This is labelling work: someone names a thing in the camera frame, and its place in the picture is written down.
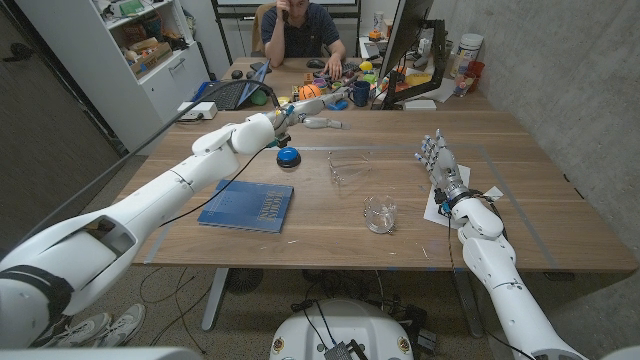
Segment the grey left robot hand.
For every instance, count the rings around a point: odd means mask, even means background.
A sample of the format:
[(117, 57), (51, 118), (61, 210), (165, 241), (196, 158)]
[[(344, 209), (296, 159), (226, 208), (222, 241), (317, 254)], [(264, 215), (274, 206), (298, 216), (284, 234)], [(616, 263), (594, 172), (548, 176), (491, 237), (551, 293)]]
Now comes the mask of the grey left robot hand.
[(303, 124), (310, 129), (334, 128), (349, 130), (350, 125), (326, 117), (318, 117), (330, 103), (335, 103), (348, 97), (350, 91), (341, 88), (336, 92), (318, 97), (301, 100), (279, 107), (268, 113), (276, 135), (283, 134), (290, 126)]

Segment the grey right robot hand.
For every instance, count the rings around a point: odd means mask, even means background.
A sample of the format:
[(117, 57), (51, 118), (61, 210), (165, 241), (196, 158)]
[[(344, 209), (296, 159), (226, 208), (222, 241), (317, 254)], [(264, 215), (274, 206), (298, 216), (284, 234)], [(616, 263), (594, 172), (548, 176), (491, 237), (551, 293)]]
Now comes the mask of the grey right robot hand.
[(426, 168), (431, 183), (440, 189), (448, 200), (460, 200), (471, 196), (468, 187), (463, 183), (455, 156), (447, 147), (440, 130), (436, 131), (434, 138), (424, 136), (420, 152), (415, 154), (415, 158)]

